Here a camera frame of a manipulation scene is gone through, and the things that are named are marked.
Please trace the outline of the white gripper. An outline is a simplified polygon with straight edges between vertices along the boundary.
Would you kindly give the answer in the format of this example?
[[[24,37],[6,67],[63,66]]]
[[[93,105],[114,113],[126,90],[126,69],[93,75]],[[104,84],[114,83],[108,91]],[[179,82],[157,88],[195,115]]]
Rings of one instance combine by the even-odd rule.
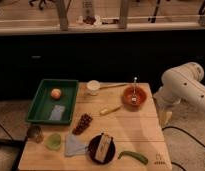
[[[167,88],[160,88],[153,97],[158,107],[160,126],[165,127],[172,116],[172,112],[168,111],[168,109],[177,105],[179,98]]]

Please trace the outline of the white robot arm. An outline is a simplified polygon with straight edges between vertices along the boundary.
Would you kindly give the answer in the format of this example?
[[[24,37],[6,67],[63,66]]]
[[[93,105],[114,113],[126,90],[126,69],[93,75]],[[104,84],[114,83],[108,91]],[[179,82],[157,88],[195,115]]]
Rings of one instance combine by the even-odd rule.
[[[153,95],[161,127],[165,126],[172,116],[170,108],[178,105],[182,99],[205,113],[205,86],[201,84],[203,78],[204,69],[196,62],[170,68],[162,74],[162,86]]]

